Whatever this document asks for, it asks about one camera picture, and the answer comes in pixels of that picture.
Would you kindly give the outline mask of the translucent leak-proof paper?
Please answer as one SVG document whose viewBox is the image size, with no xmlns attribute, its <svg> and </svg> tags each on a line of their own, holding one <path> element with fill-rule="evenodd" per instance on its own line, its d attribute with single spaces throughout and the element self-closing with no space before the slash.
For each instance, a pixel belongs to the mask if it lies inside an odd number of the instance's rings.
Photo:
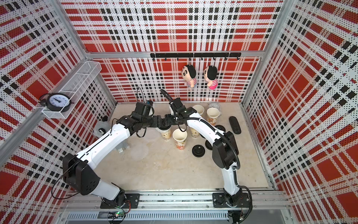
<svg viewBox="0 0 358 224">
<path fill-rule="evenodd" d="M 166 126 L 166 127 L 157 127 L 156 130 L 160 133 L 165 133 L 167 131 L 170 131 L 171 127 L 170 126 Z"/>
</svg>

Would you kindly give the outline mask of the black cup lid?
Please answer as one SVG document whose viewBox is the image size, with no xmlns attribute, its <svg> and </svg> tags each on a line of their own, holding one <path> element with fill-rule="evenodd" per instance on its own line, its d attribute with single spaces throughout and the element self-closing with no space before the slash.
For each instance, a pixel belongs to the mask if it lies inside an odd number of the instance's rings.
<svg viewBox="0 0 358 224">
<path fill-rule="evenodd" d="M 170 129 L 171 128 L 171 126 L 162 126 L 162 127 L 160 127 L 159 129 L 160 130 L 168 130 L 168 129 Z"/>
</svg>

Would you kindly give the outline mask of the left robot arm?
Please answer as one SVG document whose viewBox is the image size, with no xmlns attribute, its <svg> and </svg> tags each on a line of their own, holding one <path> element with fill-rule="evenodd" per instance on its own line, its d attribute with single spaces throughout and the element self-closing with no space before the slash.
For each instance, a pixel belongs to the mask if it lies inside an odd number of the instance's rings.
<svg viewBox="0 0 358 224">
<path fill-rule="evenodd" d="M 161 117 L 155 115 L 151 104 L 138 102 L 130 115 L 114 119 L 110 130 L 86 149 L 76 155 L 67 154 L 62 161 L 63 181 L 81 195 L 96 195 L 115 200 L 121 189 L 95 173 L 98 164 L 120 143 L 134 133 L 148 127 L 168 127 L 173 112 Z"/>
</svg>

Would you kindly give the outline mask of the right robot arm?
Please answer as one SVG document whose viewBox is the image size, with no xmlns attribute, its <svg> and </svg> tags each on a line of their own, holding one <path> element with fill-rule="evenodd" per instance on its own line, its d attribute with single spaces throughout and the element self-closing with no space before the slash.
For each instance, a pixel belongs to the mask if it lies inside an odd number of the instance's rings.
<svg viewBox="0 0 358 224">
<path fill-rule="evenodd" d="M 212 146 L 212 159 L 222 169 L 224 193 L 227 203 L 234 205 L 242 198 L 242 187 L 239 186 L 236 171 L 240 169 L 238 148 L 234 135 L 211 125 L 192 107 L 186 108 L 180 98 L 169 100 L 172 115 L 168 125 L 186 124 L 199 132 Z"/>
</svg>

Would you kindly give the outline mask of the back left paper cup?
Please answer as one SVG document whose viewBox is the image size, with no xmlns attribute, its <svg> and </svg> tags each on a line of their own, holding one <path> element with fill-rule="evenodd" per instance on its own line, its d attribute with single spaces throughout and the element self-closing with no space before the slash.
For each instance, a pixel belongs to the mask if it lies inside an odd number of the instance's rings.
<svg viewBox="0 0 358 224">
<path fill-rule="evenodd" d="M 205 112 L 205 108 L 201 105 L 194 105 L 192 108 L 195 109 L 200 116 L 202 116 Z"/>
</svg>

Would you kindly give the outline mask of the back right paper cup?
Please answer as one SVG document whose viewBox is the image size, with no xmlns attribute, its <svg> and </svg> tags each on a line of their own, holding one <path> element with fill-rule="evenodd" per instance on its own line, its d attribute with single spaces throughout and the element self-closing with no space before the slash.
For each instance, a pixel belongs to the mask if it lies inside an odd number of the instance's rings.
<svg viewBox="0 0 358 224">
<path fill-rule="evenodd" d="M 212 126 L 216 125 L 217 119 L 220 117 L 221 112 L 216 108 L 207 109 L 207 122 Z"/>
</svg>

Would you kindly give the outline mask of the small white clock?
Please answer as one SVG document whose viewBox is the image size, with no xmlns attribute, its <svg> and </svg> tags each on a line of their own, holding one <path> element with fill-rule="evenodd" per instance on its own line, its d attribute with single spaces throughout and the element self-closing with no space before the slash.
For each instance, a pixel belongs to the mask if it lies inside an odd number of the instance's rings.
<svg viewBox="0 0 358 224">
<path fill-rule="evenodd" d="M 210 103 L 208 108 L 215 108 L 217 110 L 221 110 L 221 106 L 218 103 Z"/>
</svg>

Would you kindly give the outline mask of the black lid front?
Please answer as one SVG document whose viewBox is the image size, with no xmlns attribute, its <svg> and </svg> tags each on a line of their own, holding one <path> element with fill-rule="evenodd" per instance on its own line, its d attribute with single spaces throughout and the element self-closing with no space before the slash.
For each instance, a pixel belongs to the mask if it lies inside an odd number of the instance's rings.
<svg viewBox="0 0 358 224">
<path fill-rule="evenodd" d="M 192 154 L 197 158 L 203 157 L 205 154 L 205 148 L 202 145 L 195 145 L 192 148 Z"/>
</svg>

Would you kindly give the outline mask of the plush doll blue striped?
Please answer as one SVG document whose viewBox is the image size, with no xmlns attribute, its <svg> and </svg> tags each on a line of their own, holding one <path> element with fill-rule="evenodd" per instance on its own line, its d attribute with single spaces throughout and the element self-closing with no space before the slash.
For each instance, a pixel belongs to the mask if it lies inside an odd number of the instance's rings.
<svg viewBox="0 0 358 224">
<path fill-rule="evenodd" d="M 185 81 L 185 85 L 188 88 L 194 88 L 196 86 L 197 79 L 196 79 L 196 70 L 195 70 L 194 66 L 192 66 L 192 65 L 183 66 L 181 75 Z"/>
</svg>

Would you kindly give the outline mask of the black lid middle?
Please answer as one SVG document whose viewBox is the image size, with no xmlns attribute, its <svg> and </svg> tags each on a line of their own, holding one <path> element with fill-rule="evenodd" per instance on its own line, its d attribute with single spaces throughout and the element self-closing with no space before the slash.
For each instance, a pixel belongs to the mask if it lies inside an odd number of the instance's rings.
<svg viewBox="0 0 358 224">
<path fill-rule="evenodd" d="M 210 144 L 210 142 L 208 140 L 205 141 L 205 147 L 208 149 L 208 150 L 213 150 L 213 146 Z"/>
</svg>

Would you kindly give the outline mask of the grey plush toy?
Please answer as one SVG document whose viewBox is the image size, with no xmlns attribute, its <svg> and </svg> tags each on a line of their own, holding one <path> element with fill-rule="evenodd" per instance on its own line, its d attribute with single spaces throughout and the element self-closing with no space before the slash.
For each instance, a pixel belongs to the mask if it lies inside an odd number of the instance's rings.
<svg viewBox="0 0 358 224">
<path fill-rule="evenodd" d="M 111 128 L 109 123 L 108 116 L 104 116 L 100 121 L 98 121 L 94 127 L 93 135 L 97 138 L 101 138 L 105 135 Z"/>
</svg>

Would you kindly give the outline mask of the black remote control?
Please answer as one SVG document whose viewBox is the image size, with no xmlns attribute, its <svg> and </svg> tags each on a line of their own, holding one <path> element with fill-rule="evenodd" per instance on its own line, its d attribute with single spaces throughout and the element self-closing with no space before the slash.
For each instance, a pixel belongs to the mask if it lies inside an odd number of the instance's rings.
<svg viewBox="0 0 358 224">
<path fill-rule="evenodd" d="M 235 116 L 229 117 L 229 124 L 235 134 L 241 134 L 241 127 L 238 122 L 238 119 Z"/>
</svg>

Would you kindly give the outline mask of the black round alarm clock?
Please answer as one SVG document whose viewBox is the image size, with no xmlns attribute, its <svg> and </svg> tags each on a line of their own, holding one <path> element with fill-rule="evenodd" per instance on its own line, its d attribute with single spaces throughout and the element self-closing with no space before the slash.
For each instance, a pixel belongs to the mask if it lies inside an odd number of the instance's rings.
<svg viewBox="0 0 358 224">
<path fill-rule="evenodd" d="M 47 93 L 40 98 L 40 105 L 52 112 L 66 112 L 73 102 L 70 97 L 63 93 Z"/>
</svg>

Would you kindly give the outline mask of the black hook rail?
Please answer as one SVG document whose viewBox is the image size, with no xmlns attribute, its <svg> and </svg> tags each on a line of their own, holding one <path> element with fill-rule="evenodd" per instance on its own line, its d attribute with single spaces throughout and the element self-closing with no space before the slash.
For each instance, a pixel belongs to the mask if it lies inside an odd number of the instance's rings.
<svg viewBox="0 0 358 224">
<path fill-rule="evenodd" d="M 240 52 L 219 52 L 219 53 L 151 53 L 151 58 L 240 58 L 242 53 Z"/>
</svg>

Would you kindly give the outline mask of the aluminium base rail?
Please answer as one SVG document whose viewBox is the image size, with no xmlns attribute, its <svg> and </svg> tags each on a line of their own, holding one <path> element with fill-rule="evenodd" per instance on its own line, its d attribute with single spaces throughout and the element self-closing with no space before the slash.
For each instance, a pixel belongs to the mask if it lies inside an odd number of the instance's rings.
<svg viewBox="0 0 358 224">
<path fill-rule="evenodd" d="M 76 196 L 62 204 L 55 223 L 296 223 L 287 196 L 275 190 L 252 189 L 250 199 L 233 206 L 219 189 L 129 191 L 127 200 L 110 207 L 96 196 Z"/>
</svg>

